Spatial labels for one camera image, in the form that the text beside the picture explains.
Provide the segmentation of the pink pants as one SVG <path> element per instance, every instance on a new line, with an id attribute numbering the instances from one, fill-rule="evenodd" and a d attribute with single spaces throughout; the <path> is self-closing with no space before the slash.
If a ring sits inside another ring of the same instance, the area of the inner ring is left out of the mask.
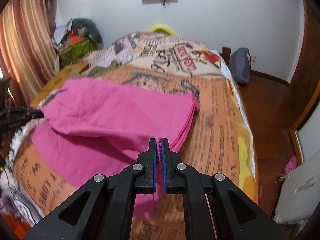
<path id="1" fill-rule="evenodd" d="M 136 162 L 150 139 L 179 151 L 199 104 L 191 93 L 168 94 L 95 78 L 67 80 L 42 108 L 31 132 L 36 152 L 73 187 L 112 176 Z"/>

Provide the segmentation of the newspaper print bedspread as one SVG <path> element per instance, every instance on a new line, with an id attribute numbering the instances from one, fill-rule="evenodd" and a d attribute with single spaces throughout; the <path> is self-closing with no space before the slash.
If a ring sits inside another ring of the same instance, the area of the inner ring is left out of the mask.
<path id="1" fill-rule="evenodd" d="M 201 42 L 131 33 L 53 77 L 31 102 L 44 110 L 9 139 L 1 219 L 18 239 L 96 174 L 136 162 L 150 139 L 199 172 L 226 174 L 258 201 L 253 138 L 230 71 Z"/>

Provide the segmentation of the pink striped curtain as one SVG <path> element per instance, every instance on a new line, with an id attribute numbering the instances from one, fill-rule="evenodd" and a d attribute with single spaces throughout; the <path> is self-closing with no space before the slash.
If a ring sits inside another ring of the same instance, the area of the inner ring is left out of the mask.
<path id="1" fill-rule="evenodd" d="M 27 106 L 60 70 L 52 38 L 56 0 L 9 0 L 1 12 L 1 71 L 9 89 Z"/>

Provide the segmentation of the wooden lap desk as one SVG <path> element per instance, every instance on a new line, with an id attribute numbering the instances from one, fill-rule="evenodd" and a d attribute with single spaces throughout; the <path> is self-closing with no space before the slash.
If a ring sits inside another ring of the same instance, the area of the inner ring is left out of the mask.
<path id="1" fill-rule="evenodd" d="M 64 82 L 73 74 L 80 74 L 89 68 L 89 63 L 84 61 L 77 64 L 70 64 L 59 71 L 37 94 L 30 103 L 30 107 L 37 107 L 38 104 L 45 99 L 51 91 L 59 89 Z"/>

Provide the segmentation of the green laundry basket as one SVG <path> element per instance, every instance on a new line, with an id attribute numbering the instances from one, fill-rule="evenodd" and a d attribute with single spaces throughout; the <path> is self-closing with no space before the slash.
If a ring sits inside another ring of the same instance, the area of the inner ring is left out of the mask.
<path id="1" fill-rule="evenodd" d="M 80 58 L 94 50 L 97 50 L 97 46 L 90 38 L 84 38 L 67 48 L 62 48 L 58 53 L 60 68 L 76 63 Z"/>

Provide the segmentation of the grey stuffed toy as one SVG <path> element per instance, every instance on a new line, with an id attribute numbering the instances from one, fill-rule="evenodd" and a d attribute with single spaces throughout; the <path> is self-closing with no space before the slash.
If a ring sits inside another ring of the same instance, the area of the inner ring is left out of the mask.
<path id="1" fill-rule="evenodd" d="M 102 38 L 96 24 L 89 18 L 75 18 L 72 20 L 72 30 L 85 28 L 85 36 L 88 36 L 95 43 L 101 43 Z"/>

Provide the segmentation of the pink slipper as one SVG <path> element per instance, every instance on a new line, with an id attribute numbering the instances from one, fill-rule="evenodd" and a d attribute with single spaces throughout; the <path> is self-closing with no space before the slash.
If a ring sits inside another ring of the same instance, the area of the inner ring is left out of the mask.
<path id="1" fill-rule="evenodd" d="M 287 164 L 284 167 L 284 174 L 287 175 L 290 172 L 292 172 L 293 170 L 295 170 L 297 168 L 298 164 L 297 164 L 297 158 L 296 156 L 292 156 L 289 161 L 287 162 Z"/>

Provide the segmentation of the white foam board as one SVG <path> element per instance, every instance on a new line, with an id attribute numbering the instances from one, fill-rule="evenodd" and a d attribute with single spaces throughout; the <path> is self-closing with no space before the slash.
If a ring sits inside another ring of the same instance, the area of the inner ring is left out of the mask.
<path id="1" fill-rule="evenodd" d="M 274 220 L 306 224 L 319 203 L 319 152 L 290 172 L 283 182 Z"/>

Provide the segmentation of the purple grey backpack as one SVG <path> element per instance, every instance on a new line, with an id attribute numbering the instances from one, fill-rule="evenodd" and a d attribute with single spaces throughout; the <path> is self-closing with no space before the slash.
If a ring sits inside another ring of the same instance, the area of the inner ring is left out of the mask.
<path id="1" fill-rule="evenodd" d="M 237 49 L 230 57 L 229 70 L 232 77 L 240 84 L 250 81 L 252 59 L 248 48 Z"/>

